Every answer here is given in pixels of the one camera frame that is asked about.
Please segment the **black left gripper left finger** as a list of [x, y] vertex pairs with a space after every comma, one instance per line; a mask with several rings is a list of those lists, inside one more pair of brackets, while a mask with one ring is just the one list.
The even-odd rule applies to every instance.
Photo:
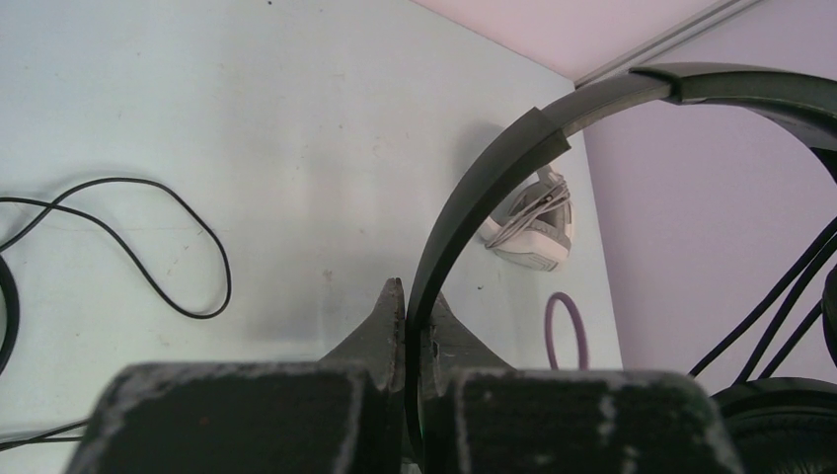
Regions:
[[365, 320], [316, 361], [126, 367], [71, 473], [397, 473], [405, 296], [388, 279]]

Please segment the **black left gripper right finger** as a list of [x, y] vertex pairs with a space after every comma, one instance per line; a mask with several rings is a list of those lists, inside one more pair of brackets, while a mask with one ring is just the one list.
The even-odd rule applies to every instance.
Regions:
[[438, 297], [422, 329], [426, 473], [740, 473], [719, 409], [659, 371], [515, 369]]

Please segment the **white headphones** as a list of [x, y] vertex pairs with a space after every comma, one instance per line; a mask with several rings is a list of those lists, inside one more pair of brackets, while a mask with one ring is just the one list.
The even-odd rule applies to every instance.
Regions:
[[500, 220], [487, 218], [477, 231], [484, 247], [516, 265], [556, 271], [570, 256], [574, 235], [571, 191], [553, 165], [537, 171]]

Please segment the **black headphones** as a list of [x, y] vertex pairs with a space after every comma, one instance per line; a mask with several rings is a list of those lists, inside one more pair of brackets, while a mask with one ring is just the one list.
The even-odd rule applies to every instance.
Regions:
[[[407, 430], [423, 471], [419, 399], [420, 336], [441, 287], [466, 243], [500, 201], [570, 148], [569, 138], [591, 124], [654, 100], [678, 106], [709, 104], [749, 110], [807, 147], [829, 173], [836, 170], [836, 84], [777, 69], [729, 63], [670, 63], [637, 67], [581, 88], [506, 128], [465, 173], [437, 218], [418, 264], [407, 310]], [[832, 473], [836, 469], [836, 387], [776, 368], [814, 324], [836, 344], [836, 277], [822, 298], [759, 375], [755, 363], [774, 338], [772, 322], [737, 379], [708, 395], [743, 463], [740, 473]]]

